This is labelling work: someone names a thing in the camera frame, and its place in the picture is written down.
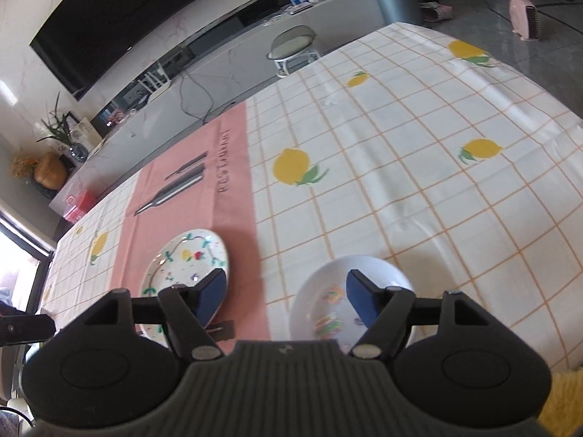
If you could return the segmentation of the white floral patterned plate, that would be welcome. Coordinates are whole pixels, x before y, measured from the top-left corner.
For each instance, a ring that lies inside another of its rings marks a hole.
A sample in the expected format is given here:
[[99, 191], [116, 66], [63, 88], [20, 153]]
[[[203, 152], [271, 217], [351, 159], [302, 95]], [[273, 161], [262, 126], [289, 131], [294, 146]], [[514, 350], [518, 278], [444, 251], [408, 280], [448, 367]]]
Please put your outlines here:
[[216, 268], [225, 271], [228, 288], [229, 260], [221, 237], [206, 229], [187, 231], [171, 240], [149, 264], [141, 296], [156, 297], [175, 284], [193, 287]]

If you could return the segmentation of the white shallow patterned bowl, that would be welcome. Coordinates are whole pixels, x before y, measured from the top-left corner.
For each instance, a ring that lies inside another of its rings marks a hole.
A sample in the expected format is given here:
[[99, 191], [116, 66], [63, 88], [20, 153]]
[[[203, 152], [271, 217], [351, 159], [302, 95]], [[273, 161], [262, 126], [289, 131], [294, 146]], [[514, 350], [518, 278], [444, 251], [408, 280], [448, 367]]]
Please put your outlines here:
[[309, 277], [297, 293], [290, 311], [290, 338], [337, 341], [347, 353], [367, 327], [349, 302], [346, 279], [357, 269], [376, 286], [411, 289], [409, 279], [394, 265], [373, 256], [342, 256], [326, 263]]

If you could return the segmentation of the pink restaurant placemat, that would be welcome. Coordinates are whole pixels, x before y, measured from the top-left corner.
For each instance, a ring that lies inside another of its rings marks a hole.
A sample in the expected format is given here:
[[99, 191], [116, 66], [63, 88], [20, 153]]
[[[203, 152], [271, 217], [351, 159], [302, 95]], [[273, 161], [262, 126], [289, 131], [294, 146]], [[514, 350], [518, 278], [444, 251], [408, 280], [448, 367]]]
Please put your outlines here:
[[[197, 155], [204, 156], [201, 182], [158, 207], [136, 211], [162, 188], [168, 175]], [[232, 107], [139, 171], [122, 223], [111, 286], [138, 296], [154, 256], [173, 238], [192, 229], [216, 232], [227, 249], [228, 289], [216, 320], [231, 320], [238, 339], [269, 338], [246, 104]]]

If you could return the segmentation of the red tissue box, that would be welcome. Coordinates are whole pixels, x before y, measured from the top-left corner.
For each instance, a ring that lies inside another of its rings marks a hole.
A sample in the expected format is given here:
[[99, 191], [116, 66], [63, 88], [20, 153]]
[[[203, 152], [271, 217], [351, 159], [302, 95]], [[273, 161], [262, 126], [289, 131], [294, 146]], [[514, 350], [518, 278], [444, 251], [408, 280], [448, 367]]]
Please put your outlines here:
[[66, 199], [66, 208], [63, 218], [75, 224], [81, 220], [95, 205], [97, 199], [92, 192], [82, 190], [78, 194], [69, 195]]

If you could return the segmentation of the lemon checked tablecloth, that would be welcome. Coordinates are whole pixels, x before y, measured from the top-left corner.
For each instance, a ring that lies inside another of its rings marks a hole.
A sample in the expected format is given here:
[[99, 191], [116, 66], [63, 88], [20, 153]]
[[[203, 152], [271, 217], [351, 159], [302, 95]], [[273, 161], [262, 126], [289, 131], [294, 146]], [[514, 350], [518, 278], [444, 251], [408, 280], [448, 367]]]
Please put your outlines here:
[[[542, 87], [481, 48], [393, 24], [241, 104], [267, 339], [287, 339], [315, 270], [373, 256], [422, 297], [465, 292], [551, 367], [581, 364], [582, 121]], [[114, 289], [139, 171], [60, 240], [40, 302], [57, 327]], [[203, 177], [197, 155], [136, 211]]]

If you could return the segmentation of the orange gourd vase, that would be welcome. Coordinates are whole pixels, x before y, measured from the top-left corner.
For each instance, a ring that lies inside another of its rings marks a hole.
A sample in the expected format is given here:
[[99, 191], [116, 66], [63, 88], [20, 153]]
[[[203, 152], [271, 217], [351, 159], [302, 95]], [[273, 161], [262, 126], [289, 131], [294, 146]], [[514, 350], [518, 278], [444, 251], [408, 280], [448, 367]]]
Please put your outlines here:
[[68, 178], [68, 171], [54, 152], [48, 152], [39, 159], [34, 171], [35, 181], [44, 188], [60, 190]]

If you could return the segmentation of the plant in blue vase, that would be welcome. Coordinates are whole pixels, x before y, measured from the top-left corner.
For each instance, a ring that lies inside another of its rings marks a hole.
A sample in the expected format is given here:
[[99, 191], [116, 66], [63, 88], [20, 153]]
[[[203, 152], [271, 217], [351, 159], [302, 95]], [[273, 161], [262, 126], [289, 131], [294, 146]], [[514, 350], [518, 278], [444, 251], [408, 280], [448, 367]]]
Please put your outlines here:
[[68, 148], [70, 156], [78, 163], [84, 164], [88, 157], [87, 148], [72, 137], [71, 128], [68, 123], [70, 113], [64, 114], [59, 111], [60, 94], [57, 94], [54, 108], [47, 113], [47, 120], [41, 119], [46, 135], [39, 139], [39, 142], [53, 140]]

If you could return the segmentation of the grey white tv cabinet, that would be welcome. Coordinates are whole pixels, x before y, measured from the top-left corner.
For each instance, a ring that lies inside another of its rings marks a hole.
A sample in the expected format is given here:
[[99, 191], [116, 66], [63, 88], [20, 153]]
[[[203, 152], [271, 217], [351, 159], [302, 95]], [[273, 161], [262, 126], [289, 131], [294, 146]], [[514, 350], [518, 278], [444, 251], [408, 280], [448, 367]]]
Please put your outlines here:
[[376, 0], [326, 0], [271, 25], [259, 25], [192, 64], [170, 88], [128, 117], [50, 202], [64, 214], [66, 199], [83, 189], [99, 196], [179, 134], [210, 121], [231, 102], [244, 101], [276, 79], [266, 55], [276, 36], [295, 26], [316, 33], [315, 48], [336, 50], [383, 26]]

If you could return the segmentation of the white wifi router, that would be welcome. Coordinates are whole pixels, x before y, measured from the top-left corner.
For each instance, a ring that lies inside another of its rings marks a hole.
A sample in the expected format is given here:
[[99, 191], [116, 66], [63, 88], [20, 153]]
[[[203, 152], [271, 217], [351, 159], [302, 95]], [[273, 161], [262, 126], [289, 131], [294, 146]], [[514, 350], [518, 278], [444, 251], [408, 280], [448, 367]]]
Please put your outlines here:
[[160, 61], [154, 62], [143, 73], [138, 75], [136, 82], [146, 90], [146, 97], [149, 103], [153, 102], [171, 86], [171, 79]]

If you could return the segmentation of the small grey rolling stool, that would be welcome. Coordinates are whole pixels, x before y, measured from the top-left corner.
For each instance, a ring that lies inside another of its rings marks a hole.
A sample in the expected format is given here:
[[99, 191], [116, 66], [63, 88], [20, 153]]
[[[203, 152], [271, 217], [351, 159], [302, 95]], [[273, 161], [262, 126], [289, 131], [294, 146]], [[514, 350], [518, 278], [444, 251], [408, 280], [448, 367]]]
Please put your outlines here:
[[320, 58], [314, 42], [316, 33], [309, 26], [299, 25], [287, 29], [271, 43], [266, 57], [277, 67], [277, 76], [281, 79], [290, 76], [289, 63], [304, 58], [307, 64]]

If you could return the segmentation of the pink space heater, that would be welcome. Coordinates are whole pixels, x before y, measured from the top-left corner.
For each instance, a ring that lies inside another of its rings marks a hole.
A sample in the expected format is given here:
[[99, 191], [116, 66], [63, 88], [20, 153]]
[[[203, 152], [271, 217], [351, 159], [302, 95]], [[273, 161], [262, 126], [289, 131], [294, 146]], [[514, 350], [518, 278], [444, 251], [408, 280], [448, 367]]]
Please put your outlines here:
[[512, 32], [523, 42], [540, 39], [539, 14], [531, 0], [510, 0], [509, 16]]

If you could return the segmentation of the black wall television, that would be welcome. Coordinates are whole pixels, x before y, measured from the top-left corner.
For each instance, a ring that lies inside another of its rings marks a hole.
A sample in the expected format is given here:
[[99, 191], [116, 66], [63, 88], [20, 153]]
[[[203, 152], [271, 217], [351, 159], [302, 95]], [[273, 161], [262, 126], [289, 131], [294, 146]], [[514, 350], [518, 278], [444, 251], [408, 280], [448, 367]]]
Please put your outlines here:
[[31, 48], [75, 100], [145, 36], [196, 0], [62, 0]]

